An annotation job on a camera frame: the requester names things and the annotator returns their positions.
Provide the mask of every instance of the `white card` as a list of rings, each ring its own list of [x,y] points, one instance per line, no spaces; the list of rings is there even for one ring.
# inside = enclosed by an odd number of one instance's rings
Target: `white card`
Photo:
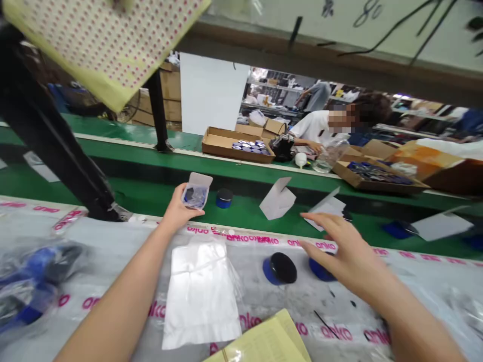
[[[268,220],[281,218],[295,204],[295,195],[286,188],[291,177],[279,178],[260,204]]]
[[[469,230],[473,224],[453,213],[441,213],[417,221],[413,224],[419,236],[426,241],[434,241]]]
[[[317,205],[311,208],[308,212],[310,213],[326,213],[336,216],[343,216],[343,210],[346,206],[342,201],[337,200],[334,196],[337,195],[340,191],[340,187],[333,190],[330,194],[328,194],[322,201],[320,201]],[[324,231],[324,228],[317,225],[312,220],[305,219],[310,225],[312,225],[318,231]]]

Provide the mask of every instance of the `plastic bag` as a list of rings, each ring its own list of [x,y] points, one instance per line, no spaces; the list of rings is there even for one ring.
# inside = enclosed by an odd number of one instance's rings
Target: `plastic bag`
[[[447,303],[483,339],[483,304],[457,288],[449,290]]]
[[[249,120],[259,125],[260,127],[265,126],[265,123],[267,122],[267,120],[265,119],[265,116],[260,110],[255,110],[251,112],[249,116]]]
[[[195,236],[175,248],[162,348],[238,338],[238,283],[223,241]]]
[[[23,238],[15,245],[0,254],[0,288],[25,279],[58,285],[88,262],[88,248],[73,241]]]
[[[37,321],[55,305],[56,297],[56,287],[34,279],[4,287],[0,291],[0,335]]]
[[[183,205],[193,209],[203,209],[208,197],[209,187],[188,184],[183,195]]]

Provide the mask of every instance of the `shelf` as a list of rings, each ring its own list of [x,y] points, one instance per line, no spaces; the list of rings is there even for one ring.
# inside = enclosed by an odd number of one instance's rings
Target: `shelf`
[[[245,102],[242,102],[241,106],[245,107],[245,108],[248,108],[248,107],[260,108],[262,111],[263,110],[270,111],[270,112],[273,112],[273,113],[278,113],[280,115],[291,116],[291,117],[302,117],[303,116],[303,113],[300,113],[300,112],[281,110],[281,109],[278,109],[278,108],[265,107],[265,106],[260,106],[260,105],[253,105],[251,103],[245,103]]]
[[[268,84],[268,83],[260,83],[260,82],[250,82],[248,81],[247,84],[254,84],[254,85],[259,85],[259,86],[265,86],[268,88],[275,88],[275,89],[280,89],[281,91],[287,91],[287,92],[297,92],[297,93],[302,93],[303,89],[293,89],[289,87],[282,87],[281,85],[273,85],[273,84]]]

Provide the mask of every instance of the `yellow notepad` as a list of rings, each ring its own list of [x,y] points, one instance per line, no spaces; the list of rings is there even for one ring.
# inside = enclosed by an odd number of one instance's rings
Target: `yellow notepad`
[[[211,0],[4,0],[5,18],[120,112]]]
[[[286,309],[245,332],[205,362],[311,362]]]

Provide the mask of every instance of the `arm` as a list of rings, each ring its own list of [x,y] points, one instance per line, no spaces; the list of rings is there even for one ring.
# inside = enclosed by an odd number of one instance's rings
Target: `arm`
[[[465,361],[443,324],[374,254],[352,224],[328,214],[301,215],[322,226],[339,250],[334,257],[306,242],[302,247],[388,322],[397,362]]]
[[[185,187],[182,184],[175,189],[161,223],[75,330],[55,362],[118,362],[131,358],[171,238],[188,220],[204,215],[204,211],[187,209],[181,203]]]

